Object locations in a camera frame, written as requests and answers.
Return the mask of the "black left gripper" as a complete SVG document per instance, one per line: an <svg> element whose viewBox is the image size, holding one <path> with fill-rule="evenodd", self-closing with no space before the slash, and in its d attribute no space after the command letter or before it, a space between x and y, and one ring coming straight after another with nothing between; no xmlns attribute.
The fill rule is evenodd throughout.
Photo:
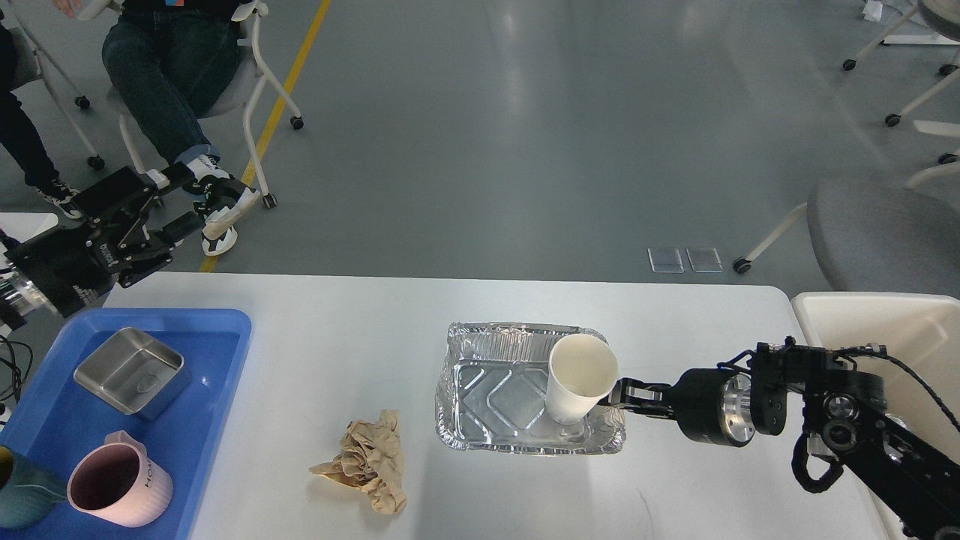
<svg viewBox="0 0 960 540"><path fill-rule="evenodd" d="M160 229L148 229L159 198L195 181L183 163L139 174L122 167L76 195L82 220L53 226L20 242L7 239L7 318L23 320L38 308L68 317L128 288L171 263L185 237L203 228L194 211Z"/></svg>

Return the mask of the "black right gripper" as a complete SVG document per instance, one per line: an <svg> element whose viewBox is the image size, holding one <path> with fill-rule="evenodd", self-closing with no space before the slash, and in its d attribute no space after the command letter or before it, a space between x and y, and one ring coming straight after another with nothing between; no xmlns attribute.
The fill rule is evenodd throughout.
<svg viewBox="0 0 960 540"><path fill-rule="evenodd" d="M755 434L750 390L746 373L696 368L683 373L673 386L621 377L610 390L609 406L676 420L682 433L695 442L740 448Z"/></svg>

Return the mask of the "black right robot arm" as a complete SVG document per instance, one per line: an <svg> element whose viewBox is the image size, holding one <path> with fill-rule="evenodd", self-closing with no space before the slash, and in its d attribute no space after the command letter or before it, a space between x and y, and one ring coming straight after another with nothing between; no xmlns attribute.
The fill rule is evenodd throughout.
<svg viewBox="0 0 960 540"><path fill-rule="evenodd" d="M623 377L602 406L665 419L690 440L741 448L755 434L782 433L788 394L802 397L802 431L791 469L805 491L827 491L853 472L918 539L956 539L958 464L887 413L884 380L858 358L888 360L884 345L825 349L758 343L673 384Z"/></svg>

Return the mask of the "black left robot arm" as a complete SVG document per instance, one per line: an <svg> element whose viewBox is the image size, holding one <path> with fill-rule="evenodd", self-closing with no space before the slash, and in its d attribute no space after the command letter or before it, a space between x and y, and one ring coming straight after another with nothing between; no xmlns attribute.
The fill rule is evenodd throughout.
<svg viewBox="0 0 960 540"><path fill-rule="evenodd" d="M11 329L38 308L68 317L168 266L173 250L205 221L194 211L160 229L148 219L162 196L192 184L196 173L183 163L141 175L123 167L73 199L83 222L54 226L14 244L3 235L9 260L2 277L2 322Z"/></svg>

